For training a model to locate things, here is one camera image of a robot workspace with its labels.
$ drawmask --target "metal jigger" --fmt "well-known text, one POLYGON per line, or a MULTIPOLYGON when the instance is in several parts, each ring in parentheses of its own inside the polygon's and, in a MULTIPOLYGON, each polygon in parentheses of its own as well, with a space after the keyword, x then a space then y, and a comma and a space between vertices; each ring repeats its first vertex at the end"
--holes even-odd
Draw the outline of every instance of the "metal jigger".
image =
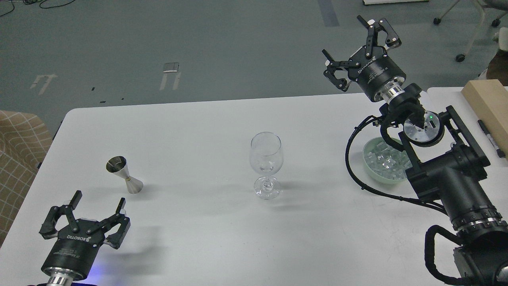
POLYGON ((140 180, 129 176, 129 170, 127 169, 127 160, 122 156, 116 156, 109 159, 106 164, 106 170, 108 172, 119 176, 122 179, 125 179, 125 183, 127 184, 127 191, 131 194, 137 194, 143 188, 143 182, 140 180))

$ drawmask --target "green bowl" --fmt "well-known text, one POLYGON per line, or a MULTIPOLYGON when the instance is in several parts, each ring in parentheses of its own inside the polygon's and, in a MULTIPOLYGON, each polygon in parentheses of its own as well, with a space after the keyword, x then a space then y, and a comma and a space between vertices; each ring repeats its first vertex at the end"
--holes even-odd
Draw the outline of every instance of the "green bowl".
MULTIPOLYGON (((398 139, 395 139, 395 138, 392 138, 392 139, 401 143, 400 140, 398 140, 398 139)), ((400 180, 393 179, 393 178, 385 178, 385 177, 379 175, 378 173, 376 173, 374 170, 372 170, 369 167, 369 165, 367 165, 367 161, 365 160, 365 155, 370 153, 377 146, 377 144, 379 144, 380 142, 384 142, 384 139, 382 137, 376 137, 376 138, 370 140, 369 142, 367 142, 367 144, 365 144, 365 146, 363 147, 362 159, 363 159, 363 166, 365 168, 365 171, 373 179, 375 179, 376 181, 378 181, 380 183, 384 183, 384 184, 397 184, 397 183, 406 181, 407 178, 400 179, 400 180)), ((403 152, 403 156, 405 156, 407 158, 407 154, 405 151, 403 152)))

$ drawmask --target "gray floor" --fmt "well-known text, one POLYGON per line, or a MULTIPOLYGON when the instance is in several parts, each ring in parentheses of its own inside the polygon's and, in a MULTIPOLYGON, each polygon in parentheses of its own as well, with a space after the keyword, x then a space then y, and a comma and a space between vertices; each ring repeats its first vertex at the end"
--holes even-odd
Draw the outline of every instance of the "gray floor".
MULTIPOLYGON (((499 11, 489 10, 471 54, 456 63, 479 14, 461 1, 433 25, 449 2, 76 0, 48 10, 15 3, 0 18, 0 109, 35 113, 54 134, 77 107, 339 93, 323 77, 321 50, 346 60, 363 45, 358 14, 385 17, 399 34, 403 44, 390 57, 407 82, 425 90, 464 86, 497 50, 491 39, 498 28, 489 25, 499 11), (327 3, 338 26, 320 9, 327 3), (180 79, 169 74, 160 90, 166 62, 180 62, 180 79), (51 74, 57 77, 42 94, 45 78, 30 88, 38 75, 51 74)), ((0 2, 0 14, 9 9, 0 2)), ((348 92, 359 91, 352 84, 348 92)))

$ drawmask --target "beige checkered fabric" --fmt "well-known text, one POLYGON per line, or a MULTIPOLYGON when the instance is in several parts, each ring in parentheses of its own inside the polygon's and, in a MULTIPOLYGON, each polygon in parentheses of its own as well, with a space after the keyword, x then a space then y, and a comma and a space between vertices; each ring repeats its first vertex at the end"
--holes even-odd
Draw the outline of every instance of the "beige checkered fabric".
POLYGON ((36 115, 0 110, 0 246, 51 143, 36 115))

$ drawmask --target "glass base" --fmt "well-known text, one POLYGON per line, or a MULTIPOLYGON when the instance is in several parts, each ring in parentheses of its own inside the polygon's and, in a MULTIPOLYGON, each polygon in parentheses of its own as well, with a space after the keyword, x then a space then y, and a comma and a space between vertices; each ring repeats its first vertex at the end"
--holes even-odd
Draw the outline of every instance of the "glass base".
POLYGON ((254 191, 262 199, 273 199, 280 194, 280 183, 274 176, 259 177, 254 183, 254 191))

